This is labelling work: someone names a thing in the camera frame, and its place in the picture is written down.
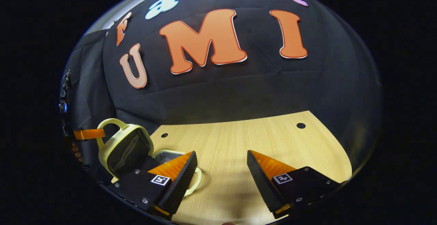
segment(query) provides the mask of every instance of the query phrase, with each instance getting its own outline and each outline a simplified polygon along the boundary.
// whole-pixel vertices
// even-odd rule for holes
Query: wooden table
[[[305,128],[298,128],[304,123]],[[337,182],[351,178],[345,150],[309,111],[213,124],[162,125],[152,135],[155,151],[195,150],[203,180],[184,198],[172,221],[181,225],[263,225],[275,221],[247,167],[254,150],[292,167],[311,166]]]

